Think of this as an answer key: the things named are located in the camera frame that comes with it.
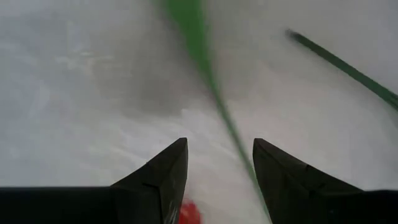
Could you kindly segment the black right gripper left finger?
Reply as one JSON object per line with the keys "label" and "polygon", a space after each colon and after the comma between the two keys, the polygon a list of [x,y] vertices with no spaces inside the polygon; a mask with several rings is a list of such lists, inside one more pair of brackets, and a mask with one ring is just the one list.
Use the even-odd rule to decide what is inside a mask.
{"label": "black right gripper left finger", "polygon": [[0,224],[177,224],[187,168],[179,138],[109,186],[0,187]]}

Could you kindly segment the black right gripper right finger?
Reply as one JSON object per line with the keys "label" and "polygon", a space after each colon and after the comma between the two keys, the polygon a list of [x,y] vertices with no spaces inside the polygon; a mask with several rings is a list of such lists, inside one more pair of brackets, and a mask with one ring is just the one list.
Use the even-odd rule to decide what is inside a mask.
{"label": "black right gripper right finger", "polygon": [[398,224],[398,190],[362,190],[262,138],[252,157],[273,224]]}

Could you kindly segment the orange artificial tulip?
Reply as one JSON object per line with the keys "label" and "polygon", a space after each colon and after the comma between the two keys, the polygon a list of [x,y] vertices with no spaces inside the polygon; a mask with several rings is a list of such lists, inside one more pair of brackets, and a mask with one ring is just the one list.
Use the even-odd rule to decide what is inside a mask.
{"label": "orange artificial tulip", "polygon": [[268,224],[272,224],[269,209],[262,196],[256,173],[244,147],[234,120],[223,99],[216,74],[213,70],[210,44],[206,35],[206,17],[203,12],[203,0],[156,0],[165,13],[175,23],[182,35],[184,46],[197,66],[199,75],[211,93],[217,111],[228,130],[229,136],[238,152],[245,171],[250,178],[256,195],[261,203],[262,211]]}
{"label": "orange artificial tulip", "polygon": [[374,81],[372,78],[369,78],[358,69],[354,68],[344,60],[340,59],[339,57],[329,52],[322,46],[318,45],[314,41],[310,40],[309,38],[305,37],[304,35],[292,29],[287,29],[285,33],[291,40],[294,40],[306,49],[309,49],[311,52],[321,57],[323,60],[332,64],[333,66],[350,76],[352,79],[365,86],[368,90],[370,90],[378,97],[380,97],[383,101],[385,101],[389,106],[398,111],[398,95],[395,94],[393,91],[390,91],[388,88],[382,86],[378,82]]}

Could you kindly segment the pink-red artificial tulip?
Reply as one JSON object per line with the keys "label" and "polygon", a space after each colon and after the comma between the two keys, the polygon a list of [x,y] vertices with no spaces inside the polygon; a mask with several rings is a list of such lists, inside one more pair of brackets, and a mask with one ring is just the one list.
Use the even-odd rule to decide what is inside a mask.
{"label": "pink-red artificial tulip", "polygon": [[180,207],[178,224],[203,224],[202,215],[193,200],[184,199]]}

